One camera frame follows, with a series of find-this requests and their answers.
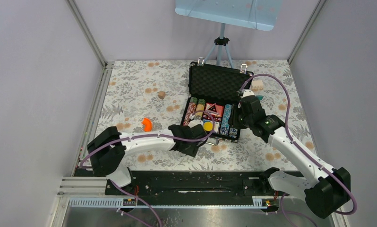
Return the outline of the yellow round button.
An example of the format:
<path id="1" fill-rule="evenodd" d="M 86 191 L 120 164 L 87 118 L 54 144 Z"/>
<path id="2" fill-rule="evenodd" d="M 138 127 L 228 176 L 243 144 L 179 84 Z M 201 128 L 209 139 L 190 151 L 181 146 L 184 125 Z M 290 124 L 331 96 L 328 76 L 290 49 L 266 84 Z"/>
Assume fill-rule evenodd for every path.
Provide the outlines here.
<path id="1" fill-rule="evenodd" d="M 205 131 L 212 131 L 214 129 L 214 124 L 212 122 L 204 122 L 203 128 Z"/>

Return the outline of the black poker case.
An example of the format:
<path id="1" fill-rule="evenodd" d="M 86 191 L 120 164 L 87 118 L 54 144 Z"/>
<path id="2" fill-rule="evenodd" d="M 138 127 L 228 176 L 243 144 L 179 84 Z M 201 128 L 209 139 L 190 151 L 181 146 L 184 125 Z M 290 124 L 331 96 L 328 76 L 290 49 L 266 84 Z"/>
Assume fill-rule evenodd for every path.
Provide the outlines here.
<path id="1" fill-rule="evenodd" d="M 215 121 L 212 138 L 238 142 L 240 129 L 233 129 L 228 118 L 233 105 L 237 105 L 240 100 L 239 90 L 244 82 L 253 75 L 251 71 L 242 71 L 222 66 L 215 66 L 205 63 L 191 62 L 188 74 L 189 98 L 181 120 L 182 125 L 188 125 L 189 117 L 187 113 L 191 111 L 191 98 L 197 100 L 196 106 L 204 103 L 216 103 L 224 106 L 222 121 Z"/>

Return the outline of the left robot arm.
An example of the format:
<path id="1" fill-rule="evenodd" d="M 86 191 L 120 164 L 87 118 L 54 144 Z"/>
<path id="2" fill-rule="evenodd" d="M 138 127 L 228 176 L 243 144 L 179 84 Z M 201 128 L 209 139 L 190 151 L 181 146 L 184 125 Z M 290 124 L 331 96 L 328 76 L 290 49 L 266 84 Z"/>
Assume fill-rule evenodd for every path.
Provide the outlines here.
<path id="1" fill-rule="evenodd" d="M 194 157 L 201 143 L 209 137 L 201 123 L 192 126 L 170 125 L 160 131 L 122 133 L 117 127 L 106 128 L 87 145 L 90 169 L 95 177 L 106 177 L 116 183 L 123 194 L 135 188 L 130 169 L 122 163 L 124 157 L 147 151 L 178 151 Z"/>

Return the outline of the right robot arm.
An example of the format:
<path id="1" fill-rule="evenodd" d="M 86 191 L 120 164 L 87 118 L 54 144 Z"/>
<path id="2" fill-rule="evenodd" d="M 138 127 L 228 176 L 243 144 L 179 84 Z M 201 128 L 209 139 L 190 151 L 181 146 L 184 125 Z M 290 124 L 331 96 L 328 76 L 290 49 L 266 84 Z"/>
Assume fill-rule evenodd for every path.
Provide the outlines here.
<path id="1" fill-rule="evenodd" d="M 263 194 L 285 192 L 305 201 L 319 218 L 327 218 L 351 199 L 350 173 L 321 160 L 290 133 L 279 117 L 266 115 L 251 90 L 246 89 L 239 103 L 233 106 L 230 122 L 235 128 L 249 128 L 255 136 L 279 150 L 302 174 L 296 177 L 276 167 L 267 169 L 259 182 Z"/>

